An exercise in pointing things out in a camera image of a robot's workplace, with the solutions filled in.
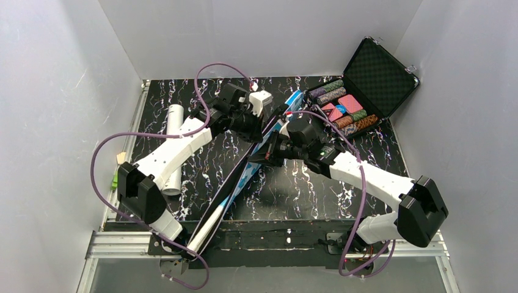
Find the blue racket cover bag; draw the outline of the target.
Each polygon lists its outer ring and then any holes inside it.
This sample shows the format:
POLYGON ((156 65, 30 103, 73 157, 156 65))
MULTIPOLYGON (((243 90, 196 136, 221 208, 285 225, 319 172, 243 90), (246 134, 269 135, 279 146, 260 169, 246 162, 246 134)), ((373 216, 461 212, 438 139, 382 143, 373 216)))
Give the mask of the blue racket cover bag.
MULTIPOLYGON (((256 153, 267 141, 269 135, 274 131, 279 131, 281 127, 281 122, 285 122, 289 120, 285 117, 287 112, 296 111, 301 108, 303 100, 303 93, 300 90, 295 91, 291 94, 291 96, 279 107, 275 108, 271 116, 268 118, 266 125, 262 129, 263 139, 259 143, 253 143, 249 147, 249 149, 244 153, 243 157, 236 163, 235 167, 229 173, 224 183, 221 185, 216 194, 212 197, 210 204, 207 210, 202 215, 199 220, 194 232, 188 241, 188 243, 194 238, 194 236, 198 233, 198 230, 202 227, 202 225, 208 220, 210 215, 214 212, 214 210, 220 205, 224 205, 224 211, 221 218, 221 221, 224 218, 225 213, 229 209, 230 205, 233 203, 233 200, 239 195, 239 193, 243 190, 245 185, 249 182, 251 177, 258 171, 261 167, 261 164, 255 164, 248 162, 248 158, 256 153)), ((209 242, 215 235, 219 225, 216 225, 215 228, 211 230, 210 235, 207 240, 203 243, 200 252, 204 251, 204 249, 208 246, 209 242)), ((189 253, 191 256, 195 256, 196 252, 192 251, 189 253)))

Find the blue racket white grip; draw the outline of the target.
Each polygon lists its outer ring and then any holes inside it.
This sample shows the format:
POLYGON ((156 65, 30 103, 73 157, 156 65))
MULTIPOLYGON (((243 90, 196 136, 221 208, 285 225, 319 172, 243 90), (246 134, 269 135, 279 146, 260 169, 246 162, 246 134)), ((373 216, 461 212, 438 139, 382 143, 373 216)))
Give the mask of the blue racket white grip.
POLYGON ((198 233, 194 236, 194 238, 188 243, 188 249, 196 253, 200 252, 200 249, 203 243, 207 240, 208 236, 210 235, 211 230, 215 228, 217 224, 220 223, 223 211, 224 205, 220 204, 210 215, 208 220, 198 230, 198 233))

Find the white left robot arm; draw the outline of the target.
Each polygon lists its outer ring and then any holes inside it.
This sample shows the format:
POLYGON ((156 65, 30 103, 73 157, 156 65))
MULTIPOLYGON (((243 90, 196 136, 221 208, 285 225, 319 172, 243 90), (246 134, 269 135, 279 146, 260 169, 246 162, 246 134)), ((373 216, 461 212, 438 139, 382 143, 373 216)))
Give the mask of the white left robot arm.
POLYGON ((262 111, 271 101, 272 95, 265 90, 247 92, 227 84, 212 102, 191 112, 177 138, 167 139, 136 163, 119 167, 119 203, 164 238, 175 240, 183 227, 167 210, 162 195, 166 181, 192 154, 225 131, 231 130, 249 143, 261 142, 262 111))

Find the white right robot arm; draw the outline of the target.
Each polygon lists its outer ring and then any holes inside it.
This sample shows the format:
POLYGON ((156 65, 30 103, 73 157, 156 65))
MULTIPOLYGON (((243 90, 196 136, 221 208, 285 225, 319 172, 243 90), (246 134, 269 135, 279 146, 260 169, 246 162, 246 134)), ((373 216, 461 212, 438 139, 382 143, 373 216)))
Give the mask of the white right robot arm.
POLYGON ((426 176, 414 180, 387 172, 357 158, 342 146, 320 138, 307 120, 287 124, 285 132, 273 131, 250 162, 280 167, 286 159, 302 160, 312 172, 346 182, 392 208, 389 214, 360 219, 353 238, 356 250, 392 239, 427 247, 448 217, 436 183, 426 176))

